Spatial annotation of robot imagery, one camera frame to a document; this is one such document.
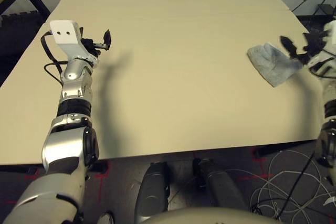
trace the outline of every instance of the floor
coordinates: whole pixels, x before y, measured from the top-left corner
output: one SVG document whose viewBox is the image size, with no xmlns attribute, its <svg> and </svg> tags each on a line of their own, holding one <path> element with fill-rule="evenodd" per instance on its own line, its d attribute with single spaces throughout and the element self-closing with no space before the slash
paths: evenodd
<svg viewBox="0 0 336 224">
<path fill-rule="evenodd" d="M 2 40 L 2 48 L 0 48 L 0 85 L 15 66 L 15 63 L 19 60 L 22 52 L 29 45 L 39 28 L 40 19 L 33 15 L 29 17 L 26 16 L 26 22 L 21 21 L 21 23 L 15 21 L 14 17 L 7 20 L 4 19 L 3 25 L 0 27 L 0 39 Z M 265 181 L 255 175 L 263 179 L 268 177 L 273 179 L 272 182 L 276 186 L 288 193 L 298 174 L 289 172 L 277 174 L 285 170 L 301 171 L 307 158 L 296 152 L 283 151 L 274 159 L 271 169 L 268 171 L 269 164 L 277 153 L 263 158 L 256 158 L 253 155 L 255 148 L 255 146 L 250 146 L 108 160 L 109 170 L 105 174 L 89 173 L 90 179 L 87 181 L 83 205 L 84 223 L 96 223 L 99 216 L 107 210 L 113 212 L 116 224 L 133 223 L 134 206 L 142 177 L 151 162 L 166 161 L 171 170 L 172 182 L 169 210 L 184 207 L 211 206 L 211 200 L 207 192 L 196 189 L 192 173 L 192 160 L 195 157 L 212 158 L 223 169 L 235 169 L 228 173 L 241 190 L 247 204 L 249 204 L 252 193 L 265 184 Z M 309 156 L 314 150 L 314 143 L 306 143 L 291 150 Z M 328 191 L 331 191 L 331 186 L 324 179 L 327 173 L 326 169 L 320 166 L 318 166 L 318 169 L 321 173 L 322 184 L 326 186 Z M 29 183 L 43 173 L 43 169 L 39 169 L 35 174 L 0 172 L 1 222 L 10 213 Z M 310 165 L 307 173 L 310 175 L 303 176 L 293 194 L 293 198 L 301 205 L 313 198 L 316 193 L 317 195 L 325 193 L 323 189 L 319 188 L 319 179 L 317 178 L 316 180 L 312 177 L 312 175 L 318 176 L 316 168 Z M 278 193 L 273 186 L 270 186 L 270 189 Z M 284 203 L 284 197 L 277 195 L 277 193 L 271 192 L 272 198 L 281 198 L 274 200 L 274 204 L 279 209 Z M 269 191 L 263 189 L 260 201 L 269 198 Z M 309 218 L 308 220 L 300 211 L 285 212 L 281 220 L 291 222 L 293 216 L 298 213 L 294 217 L 293 223 L 334 223 L 336 221 L 335 206 L 332 204 L 323 206 L 326 199 L 327 196 L 316 198 L 308 206 L 311 209 L 304 209 Z M 255 195 L 251 200 L 251 204 L 254 205 L 256 202 L 257 196 Z M 274 215 L 269 200 L 263 201 L 259 206 L 263 215 L 270 217 Z M 289 204 L 286 210 L 296 209 L 297 207 L 293 204 Z"/>
</svg>

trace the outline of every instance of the red tape mark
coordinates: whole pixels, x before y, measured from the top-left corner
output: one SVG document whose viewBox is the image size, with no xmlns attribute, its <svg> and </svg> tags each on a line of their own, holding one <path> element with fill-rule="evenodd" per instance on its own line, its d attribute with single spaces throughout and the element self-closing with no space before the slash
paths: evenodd
<svg viewBox="0 0 336 224">
<path fill-rule="evenodd" d="M 259 178 L 259 177 L 261 177 L 261 178 L 268 178 L 268 174 L 260 174 L 260 175 L 258 175 L 258 176 L 243 176 L 243 177 L 237 177 L 237 180 L 249 180 L 249 179 L 254 179 L 254 178 Z"/>
<path fill-rule="evenodd" d="M 102 191 L 102 187 L 103 187 L 103 179 L 106 178 L 109 173 L 110 173 L 110 162 L 107 162 L 107 171 L 104 174 L 96 174 L 95 177 L 96 178 L 100 178 L 100 182 L 99 182 L 99 190 L 98 190 L 98 202 L 100 202 L 101 200 L 101 191 Z"/>
<path fill-rule="evenodd" d="M 15 205 L 17 203 L 17 201 L 16 200 L 6 200 L 5 203 Z"/>
<path fill-rule="evenodd" d="M 25 179 L 37 179 L 39 173 L 40 173 L 40 170 L 37 169 L 34 175 L 25 175 Z"/>
<path fill-rule="evenodd" d="M 263 158 L 257 158 L 256 154 L 255 154 L 255 150 L 256 149 L 257 149 L 256 147 L 252 147 L 250 149 L 251 155 L 252 155 L 252 160 L 253 160 L 253 162 L 259 163 L 260 169 L 261 169 L 261 173 L 264 174 L 265 173 L 265 169 L 264 169 L 264 166 L 263 166 L 263 162 L 266 161 L 266 158 L 265 157 L 263 157 Z"/>
</svg>

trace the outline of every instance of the gray cloth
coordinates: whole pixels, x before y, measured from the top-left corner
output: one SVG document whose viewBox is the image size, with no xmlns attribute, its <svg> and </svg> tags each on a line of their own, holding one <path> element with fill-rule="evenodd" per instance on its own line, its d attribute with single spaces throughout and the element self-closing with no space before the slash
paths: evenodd
<svg viewBox="0 0 336 224">
<path fill-rule="evenodd" d="M 273 87 L 285 82 L 302 68 L 296 60 L 290 60 L 280 49 L 270 43 L 250 48 L 247 51 L 253 66 Z"/>
</svg>

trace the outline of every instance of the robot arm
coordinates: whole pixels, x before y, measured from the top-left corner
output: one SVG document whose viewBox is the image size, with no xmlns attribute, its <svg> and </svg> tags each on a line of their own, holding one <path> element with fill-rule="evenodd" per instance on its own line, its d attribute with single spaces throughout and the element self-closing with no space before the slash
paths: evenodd
<svg viewBox="0 0 336 224">
<path fill-rule="evenodd" d="M 336 20 L 325 25 L 322 33 L 304 34 L 305 54 L 296 54 L 289 38 L 280 37 L 293 60 L 307 65 L 323 86 L 324 124 L 317 139 L 315 158 L 328 168 L 329 182 L 336 184 Z"/>
<path fill-rule="evenodd" d="M 67 54 L 61 73 L 62 91 L 56 118 L 42 150 L 46 175 L 32 182 L 4 223 L 72 223 L 79 217 L 87 169 L 98 159 L 95 130 L 90 119 L 92 71 L 100 51 L 111 45 L 109 31 L 103 44 L 83 39 L 78 24 L 50 22 L 55 42 Z"/>
</svg>

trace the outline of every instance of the gray floor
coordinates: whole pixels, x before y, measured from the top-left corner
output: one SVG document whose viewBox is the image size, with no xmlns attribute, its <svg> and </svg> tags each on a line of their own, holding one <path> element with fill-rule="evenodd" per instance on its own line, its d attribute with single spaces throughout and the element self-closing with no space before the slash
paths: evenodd
<svg viewBox="0 0 336 224">
<path fill-rule="evenodd" d="M 298 146 L 297 150 L 310 155 L 314 149 L 314 143 Z M 85 223 L 96 223 L 100 214 L 110 210 L 114 214 L 116 224 L 133 223 L 133 211 L 135 201 L 140 188 L 141 180 L 151 162 L 166 161 L 171 169 L 171 195 L 169 197 L 169 210 L 184 207 L 211 206 L 211 201 L 205 191 L 197 191 L 192 173 L 192 160 L 194 157 L 212 158 L 224 169 L 243 169 L 260 176 L 267 176 L 267 169 L 274 155 L 263 159 L 255 159 L 252 154 L 253 147 L 226 148 L 220 150 L 195 151 L 173 154 L 162 154 L 142 157 L 117 158 L 109 160 L 109 171 L 104 175 L 89 173 L 87 181 L 85 203 L 83 206 Z M 283 152 L 272 165 L 271 174 L 275 175 L 282 170 L 301 171 L 307 159 L 293 152 Z M 322 177 L 326 175 L 326 169 L 319 166 Z M 307 173 L 317 176 L 316 169 L 311 165 Z M 250 174 L 243 172 L 229 172 L 242 191 L 248 204 L 252 192 L 260 188 L 264 182 Z M 289 192 L 297 174 L 284 174 L 274 183 L 286 192 Z M 13 208 L 15 201 L 24 191 L 27 185 L 35 177 L 29 177 L 17 173 L 0 173 L 0 221 Z M 323 184 L 331 191 L 331 186 L 326 181 Z M 298 203 L 304 204 L 315 193 L 318 183 L 309 176 L 303 176 L 295 190 L 293 197 Z M 268 192 L 263 192 L 261 199 L 269 198 Z M 312 210 L 306 210 L 312 223 L 334 223 L 332 217 L 336 216 L 335 208 L 331 205 L 323 206 L 326 196 L 316 199 L 309 207 L 326 214 L 326 216 Z M 281 208 L 283 200 L 276 200 Z M 272 216 L 272 210 L 262 208 L 263 214 Z M 289 222 L 293 213 L 285 213 L 282 221 Z M 307 223 L 303 214 L 298 214 L 294 223 Z"/>
</svg>

